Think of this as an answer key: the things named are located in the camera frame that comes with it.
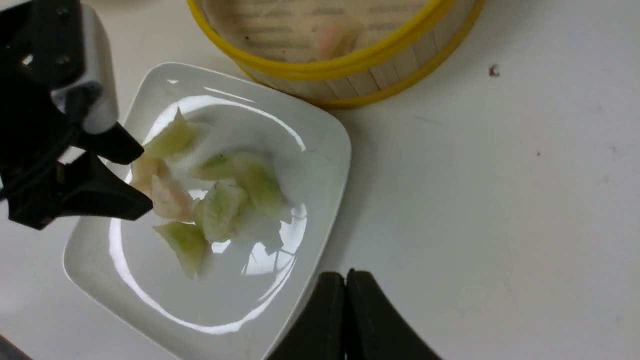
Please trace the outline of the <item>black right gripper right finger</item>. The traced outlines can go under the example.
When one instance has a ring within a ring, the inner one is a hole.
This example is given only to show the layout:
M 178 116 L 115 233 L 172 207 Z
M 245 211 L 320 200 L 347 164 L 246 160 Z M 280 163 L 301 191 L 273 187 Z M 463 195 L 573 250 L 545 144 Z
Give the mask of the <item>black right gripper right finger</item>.
M 346 359 L 439 360 L 411 328 L 368 271 L 346 279 Z

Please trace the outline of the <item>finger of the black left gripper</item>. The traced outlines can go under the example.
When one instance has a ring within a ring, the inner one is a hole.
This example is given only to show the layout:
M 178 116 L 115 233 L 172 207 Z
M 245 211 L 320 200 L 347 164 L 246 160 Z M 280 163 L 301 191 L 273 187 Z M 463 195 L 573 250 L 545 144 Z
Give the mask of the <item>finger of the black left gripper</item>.
M 144 153 L 143 146 L 118 122 L 100 134 L 80 132 L 75 146 L 121 166 L 128 166 Z
M 116 176 L 89 152 L 73 162 L 55 162 L 35 182 L 7 198 L 7 218 L 43 230 L 64 217 L 90 216 L 135 221 L 153 209 L 151 199 Z

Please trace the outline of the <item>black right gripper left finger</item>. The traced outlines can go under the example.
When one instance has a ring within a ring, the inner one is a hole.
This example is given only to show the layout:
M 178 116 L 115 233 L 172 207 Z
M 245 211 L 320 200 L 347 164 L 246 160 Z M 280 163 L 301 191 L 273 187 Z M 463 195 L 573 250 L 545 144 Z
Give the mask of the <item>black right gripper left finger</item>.
M 284 335 L 270 360 L 343 360 L 345 279 L 322 272 L 306 305 Z

